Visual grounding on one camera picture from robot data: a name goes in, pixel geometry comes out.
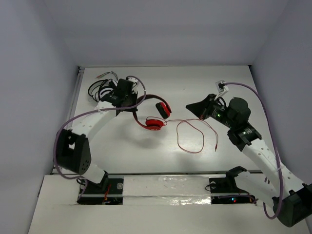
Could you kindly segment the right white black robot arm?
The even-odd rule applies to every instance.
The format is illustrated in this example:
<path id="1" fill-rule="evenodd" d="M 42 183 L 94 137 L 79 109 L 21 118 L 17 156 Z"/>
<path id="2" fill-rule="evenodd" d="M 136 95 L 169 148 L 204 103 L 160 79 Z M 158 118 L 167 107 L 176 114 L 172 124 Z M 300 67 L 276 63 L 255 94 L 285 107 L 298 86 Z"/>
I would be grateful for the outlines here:
<path id="1" fill-rule="evenodd" d="M 225 186 L 251 193 L 273 209 L 277 219 L 292 227 L 312 214 L 312 186 L 295 176 L 277 158 L 261 134 L 249 123 L 251 110 L 247 101 L 234 97 L 228 105 L 219 102 L 215 94 L 186 105 L 200 120 L 209 117 L 228 127 L 230 142 L 253 161 L 266 176 L 259 182 L 245 168 L 237 166 L 226 173 Z"/>

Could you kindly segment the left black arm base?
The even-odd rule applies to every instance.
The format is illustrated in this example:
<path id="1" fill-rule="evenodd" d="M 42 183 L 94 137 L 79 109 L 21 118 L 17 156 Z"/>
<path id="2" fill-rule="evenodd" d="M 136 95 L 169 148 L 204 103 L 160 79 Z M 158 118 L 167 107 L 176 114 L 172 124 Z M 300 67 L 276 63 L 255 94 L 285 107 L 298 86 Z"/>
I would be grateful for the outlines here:
<path id="1" fill-rule="evenodd" d="M 122 205 L 123 177 L 107 177 L 103 184 L 77 179 L 80 185 L 77 203 L 80 205 Z"/>

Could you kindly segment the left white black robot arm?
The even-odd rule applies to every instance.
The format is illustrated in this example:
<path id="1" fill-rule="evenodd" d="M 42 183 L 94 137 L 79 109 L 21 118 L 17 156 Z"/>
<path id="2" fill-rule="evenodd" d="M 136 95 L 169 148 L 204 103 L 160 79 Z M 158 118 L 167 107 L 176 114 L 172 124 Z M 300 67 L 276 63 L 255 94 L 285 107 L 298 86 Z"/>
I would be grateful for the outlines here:
<path id="1" fill-rule="evenodd" d="M 93 95 L 97 103 L 94 110 L 79 114 L 61 126 L 54 143 L 53 163 L 63 178 L 91 183 L 97 192 L 108 188 L 108 174 L 92 161 L 90 142 L 120 112 L 137 109 L 141 104 L 137 100 L 137 88 L 142 84 L 135 76 L 106 81 Z M 65 175 L 63 169 L 74 175 Z"/>

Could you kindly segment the red black headphones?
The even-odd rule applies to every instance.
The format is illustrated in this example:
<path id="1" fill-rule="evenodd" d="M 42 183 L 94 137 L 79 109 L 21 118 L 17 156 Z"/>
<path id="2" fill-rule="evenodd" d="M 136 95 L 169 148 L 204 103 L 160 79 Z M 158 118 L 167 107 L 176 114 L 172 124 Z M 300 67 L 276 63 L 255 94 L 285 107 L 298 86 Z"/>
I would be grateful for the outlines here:
<path id="1" fill-rule="evenodd" d="M 152 99 L 157 100 L 154 104 L 155 110 L 152 115 L 150 113 L 146 115 L 145 121 L 142 122 L 143 118 L 137 116 L 138 109 L 136 109 L 133 112 L 133 118 L 140 127 L 146 130 L 159 131 L 166 125 L 165 120 L 170 117 L 172 110 L 168 102 L 164 98 L 157 95 L 147 94 L 144 101 L 151 103 Z"/>

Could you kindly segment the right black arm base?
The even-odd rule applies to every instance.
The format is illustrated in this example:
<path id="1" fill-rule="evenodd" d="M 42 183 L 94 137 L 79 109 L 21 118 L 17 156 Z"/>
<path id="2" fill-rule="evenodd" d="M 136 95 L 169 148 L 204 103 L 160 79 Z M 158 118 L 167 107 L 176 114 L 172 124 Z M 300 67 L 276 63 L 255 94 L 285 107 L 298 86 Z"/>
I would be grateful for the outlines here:
<path id="1" fill-rule="evenodd" d="M 224 177 L 214 177 L 209 179 L 205 190 L 210 192 L 212 204 L 254 204 L 257 199 L 248 192 L 239 189 L 235 178 L 247 170 L 241 166 L 234 167 L 225 173 Z"/>

